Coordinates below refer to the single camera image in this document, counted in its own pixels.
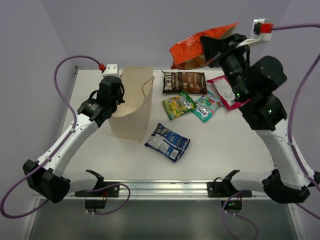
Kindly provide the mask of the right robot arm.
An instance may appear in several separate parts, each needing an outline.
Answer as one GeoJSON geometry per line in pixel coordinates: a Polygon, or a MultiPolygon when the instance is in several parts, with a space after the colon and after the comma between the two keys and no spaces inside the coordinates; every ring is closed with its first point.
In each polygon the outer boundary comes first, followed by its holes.
{"type": "Polygon", "coordinates": [[[285,108],[273,94],[287,76],[281,62],[270,55],[250,64],[245,58],[250,48],[241,45],[245,40],[241,34],[223,39],[200,37],[205,60],[209,67],[223,70],[236,101],[242,103],[243,118],[267,147],[274,169],[263,173],[233,170],[220,182],[213,182],[213,190],[224,197],[255,191],[279,204],[303,203],[310,195],[309,188],[319,185],[320,174],[294,146],[285,108]]]}

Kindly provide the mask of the beige paper bag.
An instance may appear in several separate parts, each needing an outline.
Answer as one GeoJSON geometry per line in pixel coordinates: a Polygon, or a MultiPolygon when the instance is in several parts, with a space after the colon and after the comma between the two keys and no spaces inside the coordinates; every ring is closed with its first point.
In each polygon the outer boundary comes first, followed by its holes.
{"type": "Polygon", "coordinates": [[[119,139],[141,142],[149,124],[155,80],[151,66],[127,66],[120,75],[124,103],[108,120],[119,139]]]}

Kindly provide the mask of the red snack bag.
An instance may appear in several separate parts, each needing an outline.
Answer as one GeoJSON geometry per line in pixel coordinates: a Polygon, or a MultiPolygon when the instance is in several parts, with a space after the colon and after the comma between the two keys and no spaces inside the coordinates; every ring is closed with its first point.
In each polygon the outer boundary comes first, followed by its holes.
{"type": "Polygon", "coordinates": [[[193,70],[206,67],[207,62],[200,37],[205,36],[215,39],[227,38],[233,34],[238,24],[239,22],[235,22],[200,31],[174,44],[169,49],[173,58],[171,69],[193,70]]]}

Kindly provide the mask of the blue snack bag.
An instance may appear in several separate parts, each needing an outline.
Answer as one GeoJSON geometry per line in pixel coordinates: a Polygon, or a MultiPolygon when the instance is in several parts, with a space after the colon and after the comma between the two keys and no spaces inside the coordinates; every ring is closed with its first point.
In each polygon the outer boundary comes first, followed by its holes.
{"type": "Polygon", "coordinates": [[[158,123],[144,146],[152,148],[176,163],[184,155],[190,142],[190,138],[184,137],[158,123]]]}

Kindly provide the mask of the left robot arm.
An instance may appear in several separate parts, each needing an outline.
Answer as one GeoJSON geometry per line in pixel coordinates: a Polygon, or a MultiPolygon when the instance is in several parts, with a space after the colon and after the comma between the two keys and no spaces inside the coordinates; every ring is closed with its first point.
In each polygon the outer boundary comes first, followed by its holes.
{"type": "Polygon", "coordinates": [[[76,120],[54,145],[36,161],[27,160],[22,169],[28,186],[52,203],[60,202],[67,194],[103,193],[104,178],[93,170],[80,177],[67,177],[65,169],[83,143],[108,120],[124,103],[124,86],[119,77],[106,76],[77,110],[76,120]]]}

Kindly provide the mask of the pink snack bag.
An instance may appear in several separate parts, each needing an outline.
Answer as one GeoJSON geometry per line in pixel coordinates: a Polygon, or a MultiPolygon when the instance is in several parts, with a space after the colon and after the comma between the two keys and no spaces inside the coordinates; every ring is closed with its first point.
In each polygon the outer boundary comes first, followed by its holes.
{"type": "Polygon", "coordinates": [[[246,105],[251,101],[251,99],[248,99],[244,102],[237,101],[236,95],[233,93],[229,81],[225,75],[209,79],[206,82],[209,84],[213,84],[220,96],[221,102],[228,111],[239,109],[240,107],[246,105]]]}

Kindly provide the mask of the teal snack bag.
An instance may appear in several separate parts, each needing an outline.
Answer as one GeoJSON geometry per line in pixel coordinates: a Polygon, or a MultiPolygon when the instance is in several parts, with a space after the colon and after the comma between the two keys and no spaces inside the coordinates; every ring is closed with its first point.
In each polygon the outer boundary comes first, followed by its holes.
{"type": "Polygon", "coordinates": [[[195,101],[195,108],[191,111],[203,123],[206,123],[220,107],[223,107],[222,101],[212,92],[207,91],[198,100],[195,101]]]}

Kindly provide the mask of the green yellow candy bag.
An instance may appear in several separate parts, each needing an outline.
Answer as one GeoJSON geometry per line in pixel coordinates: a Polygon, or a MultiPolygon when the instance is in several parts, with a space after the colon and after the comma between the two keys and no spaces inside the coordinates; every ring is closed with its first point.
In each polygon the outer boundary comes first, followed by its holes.
{"type": "Polygon", "coordinates": [[[179,118],[196,108],[195,101],[184,90],[175,97],[163,100],[161,104],[169,120],[179,118]]]}

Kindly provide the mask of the brown chips bag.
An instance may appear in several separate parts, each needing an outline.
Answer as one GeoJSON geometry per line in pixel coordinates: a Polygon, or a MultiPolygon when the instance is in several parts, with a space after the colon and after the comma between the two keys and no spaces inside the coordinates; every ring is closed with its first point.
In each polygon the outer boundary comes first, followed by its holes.
{"type": "Polygon", "coordinates": [[[179,94],[185,91],[187,94],[207,94],[207,82],[203,72],[178,71],[163,73],[163,94],[179,94]]]}

